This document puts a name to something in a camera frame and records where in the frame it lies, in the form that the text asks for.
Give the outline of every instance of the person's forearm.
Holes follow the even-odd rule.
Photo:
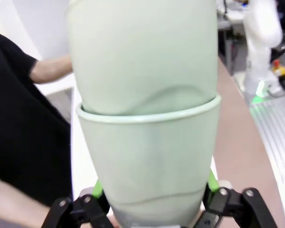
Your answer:
[[[49,208],[0,180],[0,219],[28,228],[40,228]]]
[[[53,60],[38,61],[30,77],[34,83],[42,84],[56,81],[72,71],[71,56],[68,55]]]

